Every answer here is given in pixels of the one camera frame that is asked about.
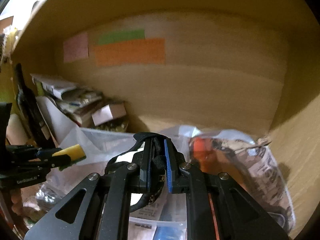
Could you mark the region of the person's left hand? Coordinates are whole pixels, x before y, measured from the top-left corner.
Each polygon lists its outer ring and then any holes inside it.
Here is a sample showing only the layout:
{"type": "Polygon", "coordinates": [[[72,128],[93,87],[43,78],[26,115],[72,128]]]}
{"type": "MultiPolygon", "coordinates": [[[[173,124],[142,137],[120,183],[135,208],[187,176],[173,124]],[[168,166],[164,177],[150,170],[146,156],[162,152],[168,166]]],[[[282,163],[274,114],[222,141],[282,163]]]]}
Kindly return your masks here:
{"type": "Polygon", "coordinates": [[[12,202],[12,211],[18,216],[23,216],[23,200],[21,189],[14,189],[10,191],[10,198],[12,202]]]}

